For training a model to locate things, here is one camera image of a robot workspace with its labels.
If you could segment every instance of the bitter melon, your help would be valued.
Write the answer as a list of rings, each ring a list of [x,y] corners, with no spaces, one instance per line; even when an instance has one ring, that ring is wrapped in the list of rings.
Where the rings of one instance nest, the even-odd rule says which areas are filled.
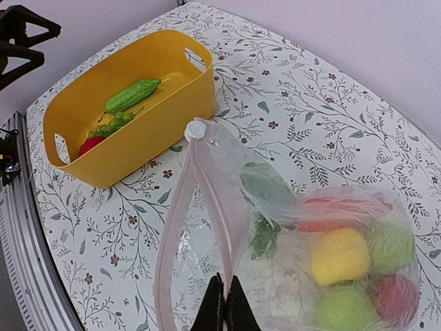
[[[160,79],[143,79],[114,95],[105,103],[105,112],[115,115],[148,98],[161,84]]]

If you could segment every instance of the metal frame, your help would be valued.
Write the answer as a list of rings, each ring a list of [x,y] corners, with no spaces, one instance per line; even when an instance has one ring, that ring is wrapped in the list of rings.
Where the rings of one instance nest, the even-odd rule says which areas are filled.
[[[25,119],[16,113],[6,130],[19,130],[19,176],[0,193],[3,253],[23,320],[29,331],[82,331],[55,267],[41,226],[29,163]]]

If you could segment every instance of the floral tablecloth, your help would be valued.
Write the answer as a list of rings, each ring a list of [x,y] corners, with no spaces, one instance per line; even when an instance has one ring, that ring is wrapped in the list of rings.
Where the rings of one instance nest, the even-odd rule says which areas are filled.
[[[240,17],[189,3],[96,53],[28,109],[45,234],[86,330],[157,330],[152,278],[186,143],[114,187],[97,190],[49,164],[43,115],[86,70],[162,29],[183,31],[209,48],[217,98],[213,120],[271,162],[293,190],[371,184],[401,196],[413,218],[420,266],[416,329],[439,329],[441,152],[386,101],[301,46]],[[176,300],[182,330],[189,330],[194,306],[185,291]]]

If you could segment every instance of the white wall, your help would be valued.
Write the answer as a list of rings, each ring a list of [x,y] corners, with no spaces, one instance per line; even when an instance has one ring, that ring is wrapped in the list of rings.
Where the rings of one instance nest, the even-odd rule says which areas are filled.
[[[334,64],[441,145],[440,0],[199,0]]]
[[[45,64],[0,92],[0,125],[26,108],[61,77],[98,50],[154,17],[176,7],[176,0],[5,0],[21,4],[61,25],[61,35],[33,47]]]

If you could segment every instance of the basket handle hole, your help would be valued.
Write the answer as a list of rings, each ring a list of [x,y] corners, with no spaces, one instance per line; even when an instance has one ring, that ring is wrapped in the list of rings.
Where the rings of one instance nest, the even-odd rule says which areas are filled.
[[[200,56],[198,56],[195,52],[190,50],[189,48],[184,48],[185,57],[187,60],[193,64],[196,68],[201,71],[206,71],[204,60]]]
[[[58,133],[54,134],[55,146],[57,147],[57,154],[60,160],[64,163],[69,164],[70,158],[68,153],[68,146],[66,145],[65,139]]]

